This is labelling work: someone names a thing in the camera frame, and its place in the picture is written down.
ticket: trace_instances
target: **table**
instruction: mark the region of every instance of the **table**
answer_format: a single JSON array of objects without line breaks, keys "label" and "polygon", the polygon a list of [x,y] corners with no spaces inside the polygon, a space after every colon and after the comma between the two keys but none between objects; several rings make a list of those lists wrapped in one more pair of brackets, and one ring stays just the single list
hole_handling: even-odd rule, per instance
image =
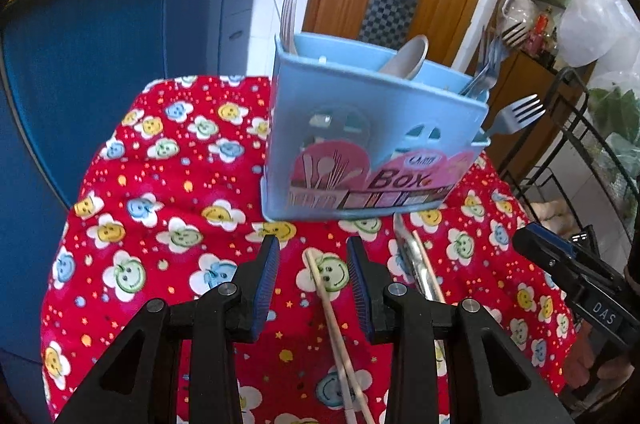
[{"label": "table", "polygon": [[[236,346],[244,424],[344,421],[324,314],[303,260],[309,247],[371,411],[383,423],[391,347],[370,346],[358,327],[346,239],[360,235],[369,258],[386,263],[396,281],[410,285],[413,278],[402,267],[391,217],[263,219],[258,183],[269,95],[264,77],[152,82],[98,151],[65,224],[42,308],[53,417],[146,301],[173,305],[202,295],[274,234],[282,251],[268,322],[257,344]],[[484,154],[440,209],[405,216],[424,241],[446,301],[473,296],[484,304],[557,393],[575,333],[550,276],[511,246],[527,222]],[[185,421],[189,352],[185,343],[177,406]],[[439,411],[448,422],[446,362],[438,359]]]}]

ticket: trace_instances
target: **metal bolt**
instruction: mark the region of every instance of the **metal bolt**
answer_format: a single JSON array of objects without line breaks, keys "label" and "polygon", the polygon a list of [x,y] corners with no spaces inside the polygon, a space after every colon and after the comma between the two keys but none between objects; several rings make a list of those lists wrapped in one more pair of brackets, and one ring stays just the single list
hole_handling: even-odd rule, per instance
[{"label": "metal bolt", "polygon": [[462,308],[467,312],[478,312],[480,310],[480,304],[473,298],[466,298],[462,300]]},{"label": "metal bolt", "polygon": [[220,287],[218,287],[218,292],[220,292],[223,296],[231,296],[232,294],[236,293],[236,290],[238,290],[238,287],[236,287],[236,285],[234,283],[231,283],[230,281],[227,281],[226,283],[223,283],[222,285],[220,285]]},{"label": "metal bolt", "polygon": [[389,294],[393,294],[394,296],[404,296],[406,294],[406,285],[402,283],[392,283],[387,288]]},{"label": "metal bolt", "polygon": [[164,301],[159,298],[152,299],[146,303],[149,312],[159,312],[164,308]]}]

